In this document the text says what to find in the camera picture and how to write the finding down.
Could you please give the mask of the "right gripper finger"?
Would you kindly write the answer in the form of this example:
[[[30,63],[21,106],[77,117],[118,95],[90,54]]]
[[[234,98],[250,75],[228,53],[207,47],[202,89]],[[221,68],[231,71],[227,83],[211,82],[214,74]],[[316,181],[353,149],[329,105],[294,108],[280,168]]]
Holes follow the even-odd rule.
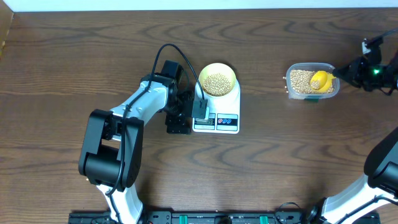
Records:
[[[349,72],[342,72],[340,70],[333,70],[332,72],[333,76],[336,78],[339,78],[343,81],[345,81],[346,83],[349,83],[351,86],[355,87],[355,88],[360,88],[361,85],[358,84],[356,82],[356,80],[354,79],[354,76],[352,74],[350,74]]]
[[[358,57],[349,64],[341,68],[338,68],[337,71],[338,73],[356,73],[358,71],[358,68],[360,67],[361,67],[361,57]]]

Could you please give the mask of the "yellow measuring scoop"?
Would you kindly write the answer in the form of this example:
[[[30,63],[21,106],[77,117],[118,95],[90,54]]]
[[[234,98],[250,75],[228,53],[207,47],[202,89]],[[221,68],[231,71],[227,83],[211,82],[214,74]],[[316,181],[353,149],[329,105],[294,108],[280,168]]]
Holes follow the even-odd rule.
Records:
[[[331,87],[335,76],[326,71],[317,71],[310,80],[310,87],[313,91],[326,93]]]

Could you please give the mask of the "white digital kitchen scale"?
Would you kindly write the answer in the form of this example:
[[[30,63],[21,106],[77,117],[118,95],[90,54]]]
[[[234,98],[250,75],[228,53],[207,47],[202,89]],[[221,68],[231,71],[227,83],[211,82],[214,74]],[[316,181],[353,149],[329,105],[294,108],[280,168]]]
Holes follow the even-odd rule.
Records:
[[[193,118],[192,128],[198,133],[238,134],[240,128],[240,86],[237,81],[233,90],[225,96],[210,96],[208,119]]]

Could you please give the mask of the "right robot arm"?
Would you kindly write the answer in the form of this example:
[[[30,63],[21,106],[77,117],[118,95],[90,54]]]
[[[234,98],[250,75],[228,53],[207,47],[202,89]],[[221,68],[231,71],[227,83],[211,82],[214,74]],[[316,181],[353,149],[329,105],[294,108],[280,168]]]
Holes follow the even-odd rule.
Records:
[[[366,91],[397,89],[397,57],[388,65],[376,65],[360,57],[333,75]],[[369,153],[362,176],[342,192],[325,198],[313,211],[312,223],[354,223],[372,210],[388,203],[397,205],[397,129]]]

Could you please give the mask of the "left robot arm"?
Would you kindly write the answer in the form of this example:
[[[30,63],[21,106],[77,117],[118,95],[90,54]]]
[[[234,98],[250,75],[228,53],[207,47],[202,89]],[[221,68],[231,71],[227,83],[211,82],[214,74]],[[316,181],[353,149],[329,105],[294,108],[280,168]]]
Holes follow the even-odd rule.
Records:
[[[124,103],[109,110],[94,110],[88,118],[78,162],[80,175],[97,186],[116,223],[140,223],[144,205],[135,186],[142,160],[144,126],[158,112],[166,113],[169,134],[190,134],[187,124],[192,91],[179,92],[183,67],[166,61],[161,72],[141,79],[139,88]]]

